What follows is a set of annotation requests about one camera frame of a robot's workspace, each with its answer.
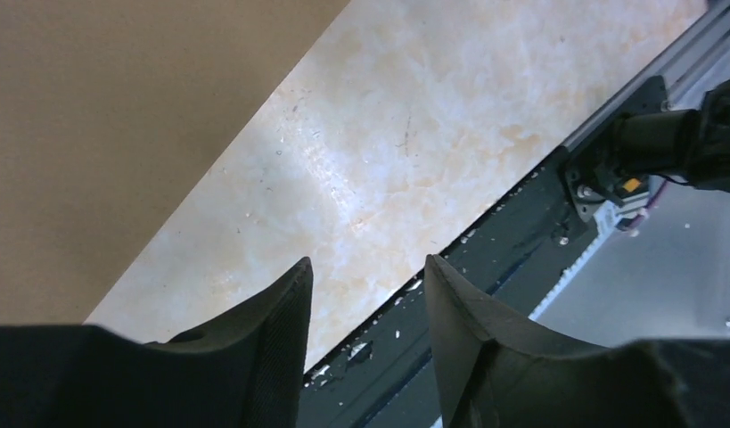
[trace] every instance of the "metal frame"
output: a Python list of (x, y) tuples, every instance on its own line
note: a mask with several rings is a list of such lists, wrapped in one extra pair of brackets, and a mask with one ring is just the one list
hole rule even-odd
[[(715, 2), (441, 255), (481, 290), (529, 314), (598, 235), (594, 221), (578, 224), (571, 218), (577, 213), (557, 172), (570, 152), (652, 76), (667, 77), (671, 102), (700, 100), (704, 88), (715, 84), (707, 76), (722, 58), (730, 58), (730, 0)], [(422, 271), (313, 367), (304, 382), (300, 428), (431, 426), (439, 418), (439, 403)]]

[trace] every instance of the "white floor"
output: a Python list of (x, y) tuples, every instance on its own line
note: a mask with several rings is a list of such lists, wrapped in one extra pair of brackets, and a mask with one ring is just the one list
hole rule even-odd
[(165, 341), (308, 255), (311, 366), (705, 7), (353, 0), (87, 321)]

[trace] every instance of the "stained white surface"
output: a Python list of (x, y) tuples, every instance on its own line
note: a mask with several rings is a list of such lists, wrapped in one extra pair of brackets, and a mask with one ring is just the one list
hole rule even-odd
[(311, 366), (704, 10), (353, 0), (88, 322), (165, 341), (308, 255)]

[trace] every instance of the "brown surface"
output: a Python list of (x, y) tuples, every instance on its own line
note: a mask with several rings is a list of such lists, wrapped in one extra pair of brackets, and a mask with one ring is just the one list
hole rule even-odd
[(81, 322), (346, 0), (0, 0), (0, 323)]

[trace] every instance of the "orange component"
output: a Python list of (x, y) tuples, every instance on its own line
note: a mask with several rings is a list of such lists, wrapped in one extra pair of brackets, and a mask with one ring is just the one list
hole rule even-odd
[(640, 180), (638, 180), (637, 178), (630, 178), (625, 182), (624, 185), (622, 185), (622, 188), (632, 193), (638, 186), (640, 186)]

